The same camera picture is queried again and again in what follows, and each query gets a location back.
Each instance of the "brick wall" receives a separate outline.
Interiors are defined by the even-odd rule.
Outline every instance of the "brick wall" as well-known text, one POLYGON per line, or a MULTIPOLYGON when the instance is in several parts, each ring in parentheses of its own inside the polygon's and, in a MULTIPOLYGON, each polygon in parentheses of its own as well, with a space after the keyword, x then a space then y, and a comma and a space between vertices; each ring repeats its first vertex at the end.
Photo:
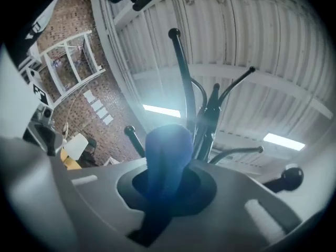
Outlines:
MULTIPOLYGON (((106 72, 86 85, 74 102, 68 117, 69 135, 80 132, 87 138, 92 137, 97 140, 98 144, 94 158, 98 165, 103 164, 109 157, 113 157, 120 162, 138 159, 139 155, 127 136, 124 135, 123 129, 126 125, 133 125, 142 143, 144 143, 145 132, 128 106, 109 69, 94 24, 90 0, 59 0, 50 23, 40 36, 37 44, 39 50, 43 51, 69 36, 92 30, 92 34, 89 36, 91 48, 97 64, 102 65, 106 72), (97 99, 101 100, 108 113, 114 118, 109 125, 103 123, 82 95, 89 89, 97 99)), ((76 39, 71 42, 71 45, 77 46, 81 43, 79 39, 76 39)), ((56 59, 62 52, 64 52, 64 49, 58 48, 50 52, 49 56, 56 59)), ((76 61, 76 68, 81 78, 91 74, 81 49, 75 51, 72 58, 76 61)), ((56 68, 57 74, 62 84, 69 89, 77 81, 71 71, 67 57, 63 55, 58 60, 60 65, 56 68)), ((47 92, 53 100, 56 100, 60 94, 48 70, 43 69, 40 74, 47 92)), ((55 128, 59 132, 62 131, 70 105, 79 90, 64 100, 54 111, 55 128)))

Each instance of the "ceiling light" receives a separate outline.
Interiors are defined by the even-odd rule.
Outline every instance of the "ceiling light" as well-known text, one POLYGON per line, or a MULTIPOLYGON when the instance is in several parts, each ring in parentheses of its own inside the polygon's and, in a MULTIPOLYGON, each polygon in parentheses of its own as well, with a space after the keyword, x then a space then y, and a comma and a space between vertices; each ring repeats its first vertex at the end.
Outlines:
POLYGON ((277 144, 277 145, 282 145, 290 149, 295 149, 300 151, 305 147, 305 144, 302 144, 300 142, 290 140, 272 133, 269 133, 268 135, 265 136, 264 141, 277 144))
POLYGON ((173 109, 168 109, 168 108, 162 108, 162 107, 153 107, 153 106, 147 106, 143 104, 143 108, 145 110, 155 112, 155 113, 160 113, 160 114, 165 114, 165 115, 172 115, 173 117, 180 118, 181 114, 178 110, 173 110, 173 109))

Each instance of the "yellow object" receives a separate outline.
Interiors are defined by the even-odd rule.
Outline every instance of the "yellow object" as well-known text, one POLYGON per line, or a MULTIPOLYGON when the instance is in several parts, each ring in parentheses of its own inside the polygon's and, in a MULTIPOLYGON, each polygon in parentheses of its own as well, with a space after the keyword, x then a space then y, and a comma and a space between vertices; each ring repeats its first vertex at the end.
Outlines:
POLYGON ((80 167, 75 160, 68 157, 68 153, 65 151, 64 148, 61 149, 61 160, 68 170, 82 169, 82 167, 80 167))

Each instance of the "white wall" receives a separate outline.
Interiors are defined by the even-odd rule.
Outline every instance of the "white wall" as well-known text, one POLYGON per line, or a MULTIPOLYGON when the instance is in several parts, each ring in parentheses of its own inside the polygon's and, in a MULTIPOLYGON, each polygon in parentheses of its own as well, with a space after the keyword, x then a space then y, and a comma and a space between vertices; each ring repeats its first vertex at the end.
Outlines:
POLYGON ((278 196, 302 219, 307 219, 324 208, 336 186, 336 141, 311 161, 301 165, 304 179, 293 192, 280 192, 278 196))

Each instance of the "ceiling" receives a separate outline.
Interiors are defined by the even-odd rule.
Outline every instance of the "ceiling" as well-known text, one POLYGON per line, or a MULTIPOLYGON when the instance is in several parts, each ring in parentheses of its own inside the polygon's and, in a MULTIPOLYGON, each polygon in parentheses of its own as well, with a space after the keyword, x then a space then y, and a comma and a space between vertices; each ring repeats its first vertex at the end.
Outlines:
MULTIPOLYGON (((181 76, 168 37, 174 27, 181 30, 191 76, 208 97, 215 83, 223 92, 248 67, 257 68, 224 101, 212 156, 259 145, 265 151, 234 154, 222 160, 222 166, 264 174, 300 156, 263 142, 268 132, 302 142, 307 150, 331 126, 334 50, 305 0, 157 0, 140 13, 129 1, 91 1, 103 48, 118 65, 112 72, 147 130, 185 122, 137 106, 177 109, 185 115, 181 76)), ((197 89, 194 92, 199 108, 202 98, 197 89)))

